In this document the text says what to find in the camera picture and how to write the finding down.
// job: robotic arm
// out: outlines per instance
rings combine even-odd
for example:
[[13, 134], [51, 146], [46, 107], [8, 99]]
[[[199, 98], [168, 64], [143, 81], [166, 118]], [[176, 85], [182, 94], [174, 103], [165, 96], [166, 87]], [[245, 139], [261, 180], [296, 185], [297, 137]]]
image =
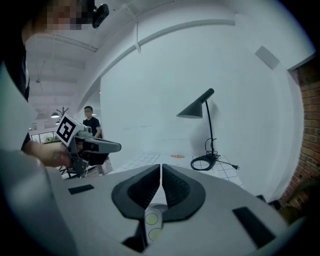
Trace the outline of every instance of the robotic arm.
[[94, 138], [91, 127], [66, 113], [56, 130], [56, 136], [67, 146], [72, 168], [77, 174], [83, 174], [89, 165], [102, 165], [109, 153], [121, 150], [119, 143]]

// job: ceiling light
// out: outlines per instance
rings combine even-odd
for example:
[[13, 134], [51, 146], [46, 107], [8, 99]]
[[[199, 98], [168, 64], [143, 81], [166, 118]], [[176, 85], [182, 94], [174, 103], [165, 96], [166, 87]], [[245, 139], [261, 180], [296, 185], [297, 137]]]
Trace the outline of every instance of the ceiling light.
[[58, 115], [57, 112], [53, 112], [51, 115], [51, 118], [59, 118], [60, 116]]

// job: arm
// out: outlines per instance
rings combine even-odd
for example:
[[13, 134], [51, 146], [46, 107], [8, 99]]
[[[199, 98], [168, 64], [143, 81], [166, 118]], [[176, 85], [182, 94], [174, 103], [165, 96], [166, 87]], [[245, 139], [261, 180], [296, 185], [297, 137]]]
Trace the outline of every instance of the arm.
[[96, 128], [96, 134], [95, 134], [95, 138], [98, 138], [99, 136], [100, 136], [100, 134], [101, 134], [101, 127], [97, 127]]
[[61, 142], [40, 144], [29, 140], [22, 147], [22, 151], [27, 155], [38, 158], [45, 166], [71, 166], [71, 160], [68, 155], [67, 147]]
[[98, 138], [101, 134], [101, 127], [98, 119], [95, 120], [95, 128], [96, 128], [96, 134], [94, 137]]

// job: camera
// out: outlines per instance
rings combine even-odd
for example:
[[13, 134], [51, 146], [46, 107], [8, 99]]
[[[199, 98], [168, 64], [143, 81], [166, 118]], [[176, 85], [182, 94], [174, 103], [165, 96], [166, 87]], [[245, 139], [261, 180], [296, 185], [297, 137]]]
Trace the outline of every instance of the camera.
[[109, 15], [109, 7], [106, 3], [101, 4], [98, 8], [94, 6], [92, 27], [98, 28], [105, 18]]

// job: floor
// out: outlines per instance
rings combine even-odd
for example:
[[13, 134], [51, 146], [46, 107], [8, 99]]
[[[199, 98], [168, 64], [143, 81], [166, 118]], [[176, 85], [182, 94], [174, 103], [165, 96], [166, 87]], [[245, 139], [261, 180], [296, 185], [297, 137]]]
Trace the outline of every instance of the floor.
[[[87, 176], [87, 177], [96, 177], [98, 176], [98, 170], [96, 168], [94, 169], [91, 169], [87, 172], [86, 175], [84, 175], [84, 177]], [[67, 171], [65, 171], [62, 175], [61, 175], [62, 179], [64, 180], [67, 180], [69, 179], [69, 174], [67, 173]]]
[[[109, 175], [119, 173], [119, 172], [129, 171], [131, 169], [146, 166], [146, 165], [155, 165], [155, 164], [168, 164], [168, 165], [184, 167], [192, 170], [190, 166], [190, 162], [197, 157], [198, 155], [180, 156], [180, 155], [144, 153], [128, 161], [127, 163], [123, 164], [118, 169], [110, 172]], [[244, 189], [244, 186], [242, 185], [242, 182], [239, 179], [236, 170], [231, 165], [227, 164], [229, 163], [229, 160], [224, 155], [221, 155], [219, 157], [219, 160], [226, 163], [216, 162], [216, 164], [213, 166], [211, 170], [199, 170], [199, 171], [195, 170], [195, 172], [199, 172], [205, 175], [211, 175], [214, 177], [231, 181]], [[194, 163], [194, 166], [195, 167], [198, 166], [198, 168], [200, 167], [202, 169], [202, 168], [208, 167], [209, 165], [207, 162], [197, 161]]]

